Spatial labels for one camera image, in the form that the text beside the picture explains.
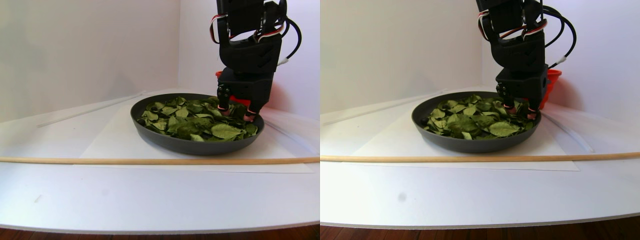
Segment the pile of leaves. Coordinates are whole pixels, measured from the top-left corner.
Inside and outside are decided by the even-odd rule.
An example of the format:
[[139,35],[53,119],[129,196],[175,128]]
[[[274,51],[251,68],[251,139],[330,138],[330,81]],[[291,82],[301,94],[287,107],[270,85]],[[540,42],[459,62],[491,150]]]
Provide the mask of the pile of leaves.
[[151,131],[192,141],[237,141],[258,133],[258,127],[243,120],[246,106],[231,104],[229,116],[218,111],[218,98],[152,102],[137,120]]
[[517,112],[509,114],[502,98],[482,98],[472,95],[461,100],[439,103],[428,118],[422,119],[424,129],[441,136],[466,140],[486,140],[514,136],[533,128],[527,118],[528,102],[515,102]]

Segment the wooden floor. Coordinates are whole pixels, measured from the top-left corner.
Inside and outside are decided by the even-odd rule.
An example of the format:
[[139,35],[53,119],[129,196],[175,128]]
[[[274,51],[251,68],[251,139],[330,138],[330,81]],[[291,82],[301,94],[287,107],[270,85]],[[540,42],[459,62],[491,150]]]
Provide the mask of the wooden floor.
[[542,227],[461,230],[374,230],[320,227],[322,240],[528,240],[640,239],[640,217]]
[[595,221],[591,223],[565,224],[542,227],[481,228],[461,230],[377,230],[362,228],[340,228],[326,226],[307,226],[260,232],[241,232],[232,234],[195,234],[195,235],[88,235],[54,234],[46,232],[28,232],[0,228],[0,240],[181,240],[181,239],[322,239],[322,240],[528,240],[528,239],[640,239],[640,217],[618,220]]
[[0,228],[0,240],[197,240],[197,239],[320,239],[320,225],[267,230],[258,232],[240,232],[232,234],[192,234],[192,235],[89,235],[89,234],[54,234],[47,232],[29,232]]

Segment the dark gray bowl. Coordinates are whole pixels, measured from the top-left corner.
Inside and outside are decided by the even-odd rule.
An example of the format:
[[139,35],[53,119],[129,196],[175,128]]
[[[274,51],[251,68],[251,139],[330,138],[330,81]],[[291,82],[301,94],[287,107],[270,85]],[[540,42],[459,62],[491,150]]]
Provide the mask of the dark gray bowl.
[[506,137],[506,138],[497,138],[497,139],[489,139],[489,140],[465,140],[458,138],[450,138],[446,136],[440,136],[433,132],[429,132],[424,130],[423,125],[420,124],[420,119],[424,117],[428,117],[431,112],[438,107],[438,104],[445,100],[456,100],[456,99],[464,99],[473,94],[476,94],[480,97],[498,97],[498,93],[495,92],[459,92],[459,93],[450,93],[438,97],[434,97],[429,99],[413,110],[411,114],[411,118],[413,119],[413,123],[418,128],[418,131],[422,134],[424,138],[429,140],[436,145],[455,151],[455,152],[468,152],[468,153],[483,153],[483,152],[495,152],[499,150],[504,150],[515,145],[520,144],[527,138],[529,138],[533,132],[538,128],[540,124],[541,117],[538,115],[536,121],[534,122],[533,128],[529,129],[529,131],[523,132],[518,135]]
[[136,119],[138,119],[142,113],[146,110],[146,106],[151,102],[164,102],[176,97],[184,97],[187,100],[194,99],[206,99],[211,97],[209,95],[202,94],[194,94],[194,93],[170,93],[170,94],[162,94],[156,95],[153,97],[148,97],[137,102],[131,108],[131,119],[133,124],[136,126],[138,130],[138,134],[141,137],[148,139],[149,141],[158,144],[168,150],[172,150],[174,152],[180,152],[183,154],[191,154],[191,155],[218,155],[218,154],[226,154],[229,152],[234,152],[245,148],[249,144],[253,143],[253,141],[258,138],[262,130],[264,129],[264,121],[262,117],[259,115],[255,117],[253,124],[258,127],[258,133],[255,136],[250,138],[245,138],[239,141],[228,141],[228,142],[201,142],[201,141],[190,141],[183,140],[180,138],[172,138],[170,136],[162,135],[157,132],[151,131],[142,124],[138,123]]

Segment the white wall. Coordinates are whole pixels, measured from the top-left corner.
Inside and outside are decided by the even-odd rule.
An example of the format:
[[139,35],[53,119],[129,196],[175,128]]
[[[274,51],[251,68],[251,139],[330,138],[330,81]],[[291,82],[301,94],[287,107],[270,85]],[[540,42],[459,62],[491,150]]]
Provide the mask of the white wall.
[[[319,119],[319,2],[287,2],[287,15],[302,30],[302,46],[290,62],[278,67],[267,107]],[[218,55],[218,45],[209,35],[209,22],[218,12],[216,1],[185,0],[180,5],[179,85],[209,89],[215,95],[218,83],[214,74],[225,67]],[[282,58],[293,50],[296,40],[296,33],[291,29],[283,40]]]
[[177,85],[178,0],[0,0],[0,122]]
[[473,1],[324,1],[321,112],[481,84]]
[[[563,72],[550,95],[550,102],[587,111],[613,120],[638,125],[640,118],[640,3],[628,0],[583,1],[544,0],[560,11],[577,30],[577,45],[566,62],[556,69]],[[547,16],[547,42],[560,23]],[[553,63],[571,46],[571,32],[547,48],[547,63]],[[500,67],[483,42],[483,82],[495,84]]]

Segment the wooden dowel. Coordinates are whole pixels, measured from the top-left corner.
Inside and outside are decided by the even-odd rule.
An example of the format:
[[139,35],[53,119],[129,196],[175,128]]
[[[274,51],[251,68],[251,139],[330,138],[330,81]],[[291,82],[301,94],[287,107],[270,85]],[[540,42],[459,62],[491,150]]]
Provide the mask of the wooden dowel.
[[319,157],[298,157],[280,159],[88,159],[88,158],[46,158],[46,157],[0,157],[7,163],[43,164],[135,164],[135,165],[251,165],[251,164],[291,164],[317,163]]
[[463,157],[351,157],[320,156],[320,161],[354,163],[478,163],[478,162],[544,162],[592,161],[640,158],[640,152],[565,156],[463,156]]

